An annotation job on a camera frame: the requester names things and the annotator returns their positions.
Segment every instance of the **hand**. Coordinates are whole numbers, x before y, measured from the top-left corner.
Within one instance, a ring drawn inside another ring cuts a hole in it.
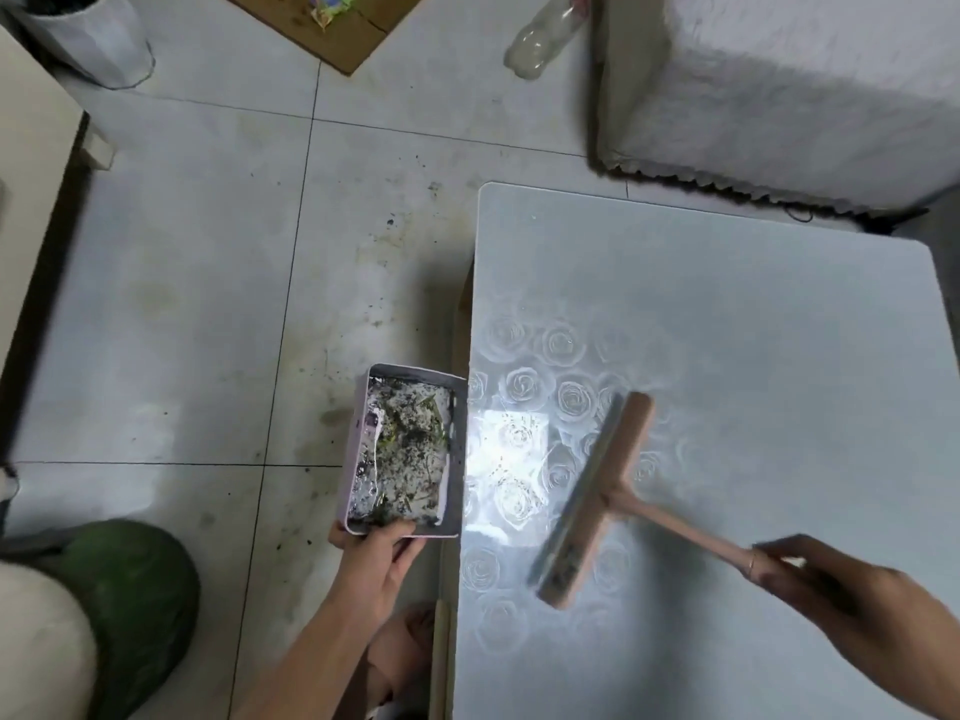
[[[330,528],[330,543],[343,549],[337,577],[324,603],[331,603],[369,623],[372,635],[390,618],[403,578],[424,550],[424,538],[404,540],[416,529],[410,520],[397,520],[368,535],[353,535],[342,525]]]
[[[960,623],[946,606],[905,573],[809,535],[755,547],[773,558],[805,560],[802,568],[761,585],[819,627],[851,665],[922,713],[960,718]],[[824,574],[852,598],[852,613],[816,588]]]

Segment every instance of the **plastic bottle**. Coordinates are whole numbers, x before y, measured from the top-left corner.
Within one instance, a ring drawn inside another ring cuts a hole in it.
[[[507,48],[504,64],[522,79],[540,77],[590,15],[591,0],[549,0]]]

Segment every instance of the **tile floor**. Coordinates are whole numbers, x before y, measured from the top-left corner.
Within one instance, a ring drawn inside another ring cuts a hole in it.
[[[534,83],[501,64],[545,0],[424,0],[349,79],[225,0],[133,1],[153,78],[62,77],[119,152],[78,223],[8,529],[134,516],[180,538],[198,633],[136,717],[226,720],[336,571],[354,377],[449,362],[484,182],[787,215],[593,172],[586,36]]]

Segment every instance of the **cardboard box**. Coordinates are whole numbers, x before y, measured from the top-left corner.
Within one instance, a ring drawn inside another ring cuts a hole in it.
[[[467,379],[441,371],[433,371],[429,368],[417,368],[394,363],[374,363],[357,380],[353,420],[350,423],[350,435],[346,440],[343,472],[337,496],[338,520],[348,533],[353,533],[355,536],[366,533],[366,530],[352,525],[351,521],[347,520],[347,516],[350,512],[354,479],[360,461],[360,442],[363,437],[363,423],[367,414],[367,391],[372,376],[408,379],[422,384],[436,384],[453,392],[450,462],[446,473],[446,499],[444,501],[443,518],[436,526],[417,527],[416,535],[424,538],[456,538],[460,535],[460,528],[464,520],[464,473],[467,469]]]
[[[326,30],[310,16],[310,0],[230,1],[349,76],[420,0],[355,0]]]

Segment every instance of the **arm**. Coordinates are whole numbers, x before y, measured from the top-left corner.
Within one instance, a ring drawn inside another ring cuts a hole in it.
[[[897,700],[939,720],[960,720],[960,622],[901,571],[872,565],[809,535],[756,546],[774,558],[801,558],[796,572],[763,588],[820,628],[840,655]],[[822,572],[852,597],[838,609],[814,587]]]
[[[410,522],[392,523],[365,539],[340,531],[337,577],[317,613],[280,664],[262,677],[244,702],[238,720],[330,720],[354,676],[367,645],[390,617],[403,577],[424,547]]]

